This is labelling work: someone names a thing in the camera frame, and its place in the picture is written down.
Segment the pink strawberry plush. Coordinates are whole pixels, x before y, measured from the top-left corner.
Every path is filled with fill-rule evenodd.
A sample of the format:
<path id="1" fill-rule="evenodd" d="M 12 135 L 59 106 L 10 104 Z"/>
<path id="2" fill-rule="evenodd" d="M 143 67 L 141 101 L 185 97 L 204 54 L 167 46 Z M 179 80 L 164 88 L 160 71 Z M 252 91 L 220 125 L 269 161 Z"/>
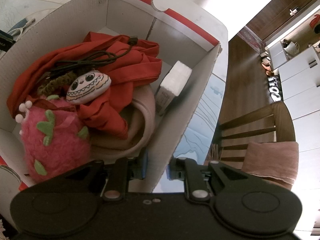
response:
<path id="1" fill-rule="evenodd" d="M 87 163 L 91 145 L 88 128 L 76 108 L 58 95 L 27 100 L 15 116 L 21 124 L 28 174 L 42 182 Z"/>

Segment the pink knitted hat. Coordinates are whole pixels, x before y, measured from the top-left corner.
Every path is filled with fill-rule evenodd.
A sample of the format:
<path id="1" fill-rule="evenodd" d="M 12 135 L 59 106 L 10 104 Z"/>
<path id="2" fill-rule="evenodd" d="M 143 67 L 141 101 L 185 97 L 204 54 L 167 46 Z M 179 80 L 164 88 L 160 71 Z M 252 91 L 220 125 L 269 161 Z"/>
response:
<path id="1" fill-rule="evenodd" d="M 110 163 L 123 157 L 136 157 L 148 144 L 155 130 L 155 97 L 151 86 L 136 87 L 131 104 L 120 114 L 128 124 L 127 138 L 91 130 L 92 158 Z"/>

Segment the cartoon face doll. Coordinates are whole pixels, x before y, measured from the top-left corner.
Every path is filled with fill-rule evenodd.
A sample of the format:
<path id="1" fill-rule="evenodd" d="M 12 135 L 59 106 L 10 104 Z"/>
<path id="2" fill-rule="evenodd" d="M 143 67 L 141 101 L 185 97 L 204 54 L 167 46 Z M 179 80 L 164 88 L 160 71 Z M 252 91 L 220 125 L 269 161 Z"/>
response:
<path id="1" fill-rule="evenodd" d="M 73 105 L 86 104 L 105 93 L 111 86 L 111 78 L 97 70 L 91 70 L 81 76 L 68 72 L 42 84 L 37 89 L 38 95 L 52 98 L 56 92 L 68 86 L 65 99 Z"/>

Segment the red and white cardboard box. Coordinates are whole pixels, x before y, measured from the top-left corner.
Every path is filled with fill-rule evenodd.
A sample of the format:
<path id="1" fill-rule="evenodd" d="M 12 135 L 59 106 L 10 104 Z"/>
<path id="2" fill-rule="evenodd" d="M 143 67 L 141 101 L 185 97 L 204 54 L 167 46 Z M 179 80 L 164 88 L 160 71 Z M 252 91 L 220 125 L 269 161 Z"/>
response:
<path id="1" fill-rule="evenodd" d="M 83 42 L 89 32 L 125 35 L 133 47 L 138 40 L 159 44 L 162 61 L 159 78 L 150 83 L 154 97 L 159 84 L 177 61 L 193 71 L 180 95 L 163 115 L 155 111 L 155 130 L 148 144 L 144 180 L 129 188 L 152 192 L 184 134 L 212 74 L 225 81 L 228 65 L 227 29 L 214 16 L 186 0 L 71 0 L 37 20 L 1 57 L 1 195 L 16 195 L 35 185 L 28 174 L 21 124 L 11 116 L 7 99 L 17 78 L 43 55 Z M 61 61 L 45 72 L 33 88 L 68 72 L 81 76 L 114 63 L 118 56 L 96 51 L 79 61 Z"/>

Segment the row of shoes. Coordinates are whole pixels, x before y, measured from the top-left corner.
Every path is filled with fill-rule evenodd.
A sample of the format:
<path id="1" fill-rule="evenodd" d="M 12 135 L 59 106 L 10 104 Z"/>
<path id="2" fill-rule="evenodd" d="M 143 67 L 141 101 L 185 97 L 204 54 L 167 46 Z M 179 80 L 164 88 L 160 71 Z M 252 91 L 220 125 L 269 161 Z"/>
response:
<path id="1" fill-rule="evenodd" d="M 283 101 L 283 91 L 281 87 L 281 80 L 279 73 L 272 69 L 272 60 L 268 51 L 260 54 L 261 66 L 263 67 L 267 76 L 267 86 L 270 97 L 273 102 Z"/>

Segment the brown wooden door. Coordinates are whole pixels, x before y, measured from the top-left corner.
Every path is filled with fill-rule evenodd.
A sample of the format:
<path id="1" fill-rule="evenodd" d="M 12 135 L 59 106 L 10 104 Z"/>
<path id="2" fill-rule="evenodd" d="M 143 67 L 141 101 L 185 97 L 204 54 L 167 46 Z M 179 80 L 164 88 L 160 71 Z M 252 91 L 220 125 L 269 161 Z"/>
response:
<path id="1" fill-rule="evenodd" d="M 246 26 L 264 41 L 283 29 L 315 1 L 272 0 Z"/>

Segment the wooden chair near cabinet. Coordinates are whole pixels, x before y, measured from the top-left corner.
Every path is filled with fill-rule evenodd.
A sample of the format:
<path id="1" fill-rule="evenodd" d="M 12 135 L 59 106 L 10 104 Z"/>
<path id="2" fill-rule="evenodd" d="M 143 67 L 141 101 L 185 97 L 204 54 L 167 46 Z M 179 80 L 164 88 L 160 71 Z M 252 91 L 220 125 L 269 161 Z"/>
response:
<path id="1" fill-rule="evenodd" d="M 255 122 L 262 122 L 264 119 L 270 120 L 270 124 L 264 128 L 241 131 L 238 133 L 232 132 L 225 134 L 227 130 L 234 130 L 239 127 L 244 127 Z M 223 157 L 223 151 L 244 151 L 248 147 L 245 144 L 232 144 L 224 146 L 226 140 L 239 140 L 251 137 L 258 137 L 265 134 L 274 135 L 275 142 L 295 141 L 295 129 L 289 110 L 283 101 L 274 102 L 267 106 L 261 107 L 255 111 L 247 113 L 238 118 L 229 120 L 222 124 L 218 124 L 210 152 L 208 156 L 214 161 L 227 161 L 230 163 L 242 163 L 244 157 L 231 156 Z"/>

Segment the white wall cabinet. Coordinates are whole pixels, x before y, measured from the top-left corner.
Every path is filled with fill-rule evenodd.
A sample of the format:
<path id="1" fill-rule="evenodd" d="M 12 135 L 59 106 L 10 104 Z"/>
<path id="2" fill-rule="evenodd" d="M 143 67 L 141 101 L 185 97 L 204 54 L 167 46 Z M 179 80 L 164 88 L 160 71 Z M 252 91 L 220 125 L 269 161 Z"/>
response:
<path id="1" fill-rule="evenodd" d="M 319 53 L 310 46 L 276 68 L 276 73 L 300 152 L 319 150 Z"/>

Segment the pink scarf on chair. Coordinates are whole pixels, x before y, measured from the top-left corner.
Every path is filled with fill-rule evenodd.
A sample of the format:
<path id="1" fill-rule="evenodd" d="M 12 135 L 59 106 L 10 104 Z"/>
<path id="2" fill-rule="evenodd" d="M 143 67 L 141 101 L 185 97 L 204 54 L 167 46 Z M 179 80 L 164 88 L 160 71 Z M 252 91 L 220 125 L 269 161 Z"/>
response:
<path id="1" fill-rule="evenodd" d="M 295 141 L 250 142 L 244 155 L 222 157 L 222 163 L 291 190 L 298 173 L 299 146 Z"/>

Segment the red cloth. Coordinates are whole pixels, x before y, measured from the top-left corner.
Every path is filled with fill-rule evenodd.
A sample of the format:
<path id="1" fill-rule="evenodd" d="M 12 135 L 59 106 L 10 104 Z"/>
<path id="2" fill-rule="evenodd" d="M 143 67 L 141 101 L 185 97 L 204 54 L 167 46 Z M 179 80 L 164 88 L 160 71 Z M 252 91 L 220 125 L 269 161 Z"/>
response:
<path id="1" fill-rule="evenodd" d="M 43 55 L 15 81 L 7 99 L 10 115 L 18 113 L 19 104 L 25 99 L 35 101 L 33 88 L 36 82 L 58 62 L 79 61 L 102 50 L 118 56 L 114 63 L 104 64 L 98 69 L 111 78 L 111 86 L 93 101 L 77 106 L 76 110 L 86 126 L 126 139 L 128 124 L 120 112 L 132 102 L 134 88 L 156 81 L 162 68 L 162 61 L 157 57 L 159 44 L 138 40 L 130 47 L 128 41 L 129 37 L 125 35 L 89 32 L 83 42 Z"/>

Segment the blue patterned table mat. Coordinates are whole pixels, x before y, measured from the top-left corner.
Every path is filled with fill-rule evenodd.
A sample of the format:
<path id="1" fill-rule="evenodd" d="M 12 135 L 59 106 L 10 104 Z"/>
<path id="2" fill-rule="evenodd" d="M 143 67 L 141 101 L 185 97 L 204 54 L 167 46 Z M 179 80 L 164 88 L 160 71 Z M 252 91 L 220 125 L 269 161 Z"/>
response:
<path id="1" fill-rule="evenodd" d="M 195 112 L 176 147 L 175 158 L 191 158 L 202 164 L 217 126 L 225 92 L 225 81 L 212 74 Z"/>

